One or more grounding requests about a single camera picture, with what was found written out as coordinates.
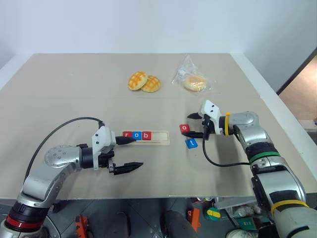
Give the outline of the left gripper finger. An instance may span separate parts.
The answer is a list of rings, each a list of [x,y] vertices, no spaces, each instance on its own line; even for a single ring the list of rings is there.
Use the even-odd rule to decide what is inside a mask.
[[[128,136],[116,136],[115,140],[117,145],[126,145],[137,141],[135,138]]]
[[[116,166],[113,162],[108,162],[108,169],[110,173],[113,173],[114,175],[121,175],[126,174],[131,171],[136,170],[137,168],[141,167],[144,163],[141,162],[130,162],[125,163],[123,166]]]

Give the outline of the green round lid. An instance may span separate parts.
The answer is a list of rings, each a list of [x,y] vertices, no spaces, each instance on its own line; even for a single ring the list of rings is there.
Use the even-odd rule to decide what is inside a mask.
[[[205,211],[205,218],[211,221],[218,221],[221,218],[221,214],[216,208],[210,207]]]

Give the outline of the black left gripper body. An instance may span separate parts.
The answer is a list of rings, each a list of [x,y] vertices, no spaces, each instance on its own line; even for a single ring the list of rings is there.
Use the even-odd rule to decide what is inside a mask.
[[[110,171],[113,171],[113,161],[112,158],[114,157],[114,150],[111,149],[107,153],[100,153],[98,156],[98,165],[99,168],[107,168]]]

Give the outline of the dark rounded shape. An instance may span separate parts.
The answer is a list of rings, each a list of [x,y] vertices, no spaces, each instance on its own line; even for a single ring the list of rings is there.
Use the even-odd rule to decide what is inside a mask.
[[[198,238],[186,217],[177,211],[164,212],[161,216],[160,227],[164,238]]]

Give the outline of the orange clamp tool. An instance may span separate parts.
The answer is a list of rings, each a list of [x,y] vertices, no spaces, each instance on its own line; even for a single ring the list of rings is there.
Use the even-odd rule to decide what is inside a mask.
[[[193,208],[187,211],[187,220],[194,229],[195,232],[198,231],[200,227],[200,210],[198,208]]]

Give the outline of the orange black tool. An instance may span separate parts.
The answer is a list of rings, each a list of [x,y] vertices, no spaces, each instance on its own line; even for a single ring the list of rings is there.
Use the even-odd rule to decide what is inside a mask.
[[[93,238],[93,235],[88,229],[87,217],[79,214],[75,217],[75,234],[77,238]]]

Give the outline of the bun in plastic bag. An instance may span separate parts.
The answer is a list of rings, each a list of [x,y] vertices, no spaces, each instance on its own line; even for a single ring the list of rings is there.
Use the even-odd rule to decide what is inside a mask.
[[[196,75],[196,76],[200,76],[203,77],[206,80],[206,88],[204,91],[201,92],[193,92],[190,90],[187,90],[184,86],[183,86],[183,81],[187,76],[190,75]],[[176,74],[171,82],[172,84],[179,86],[181,88],[183,88],[186,91],[189,91],[191,93],[204,93],[207,91],[210,91],[213,89],[214,86],[214,81],[207,77],[192,61],[191,57],[189,55],[187,55],[184,60],[182,61],[182,63],[179,65]]]

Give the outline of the green flat box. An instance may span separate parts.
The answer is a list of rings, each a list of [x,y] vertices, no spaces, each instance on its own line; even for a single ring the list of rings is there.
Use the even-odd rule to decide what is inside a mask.
[[[264,216],[249,216],[236,218],[240,228],[244,230],[258,230],[261,227],[270,225],[270,220]]]

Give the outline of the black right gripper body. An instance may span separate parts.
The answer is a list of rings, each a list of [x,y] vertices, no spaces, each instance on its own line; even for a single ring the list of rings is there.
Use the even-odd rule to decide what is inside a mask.
[[[208,140],[211,134],[215,134],[214,123],[212,122],[211,118],[208,115],[204,115],[202,120],[202,125],[203,125],[203,138],[205,140]]]

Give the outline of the white shoe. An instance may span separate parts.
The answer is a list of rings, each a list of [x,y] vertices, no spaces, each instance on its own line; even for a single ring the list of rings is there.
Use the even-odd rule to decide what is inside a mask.
[[[225,238],[258,238],[257,232],[251,232],[241,229],[229,231]]]

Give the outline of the golden pineapple bun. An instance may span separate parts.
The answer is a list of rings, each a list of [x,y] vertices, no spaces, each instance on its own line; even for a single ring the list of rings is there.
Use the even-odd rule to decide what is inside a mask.
[[[153,93],[158,91],[161,88],[161,81],[152,75],[148,76],[147,82],[143,85],[141,90],[147,93]]]
[[[132,91],[141,89],[148,81],[148,75],[143,71],[132,74],[128,80],[128,88]]]

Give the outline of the wooden letter tray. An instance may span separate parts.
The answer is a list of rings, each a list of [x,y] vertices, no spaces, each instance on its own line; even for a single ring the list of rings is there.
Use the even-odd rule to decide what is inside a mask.
[[[148,145],[166,146],[166,145],[170,144],[170,138],[169,138],[168,131],[156,130],[156,131],[151,131],[151,132],[152,132],[152,139],[151,140],[137,140],[136,142],[133,142],[132,144],[133,145],[146,145],[146,146],[148,146]]]

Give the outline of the pale round bun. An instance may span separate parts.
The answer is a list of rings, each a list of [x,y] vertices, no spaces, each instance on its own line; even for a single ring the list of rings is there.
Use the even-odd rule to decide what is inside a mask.
[[[201,92],[206,88],[206,80],[203,77],[190,75],[183,81],[183,86],[193,92]]]

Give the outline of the brown door panel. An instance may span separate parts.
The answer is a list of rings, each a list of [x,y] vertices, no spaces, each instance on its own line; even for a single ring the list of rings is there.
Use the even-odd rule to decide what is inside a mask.
[[[277,95],[298,120],[317,120],[317,48],[290,76]]]

